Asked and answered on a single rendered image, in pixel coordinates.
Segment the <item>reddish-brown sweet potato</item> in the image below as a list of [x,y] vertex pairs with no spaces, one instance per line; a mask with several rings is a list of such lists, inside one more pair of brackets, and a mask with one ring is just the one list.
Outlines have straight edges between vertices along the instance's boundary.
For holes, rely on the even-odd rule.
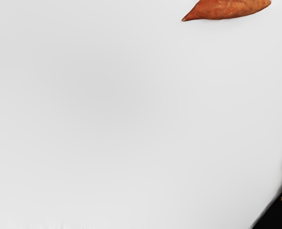
[[244,17],[255,14],[270,4],[271,0],[199,0],[182,21]]

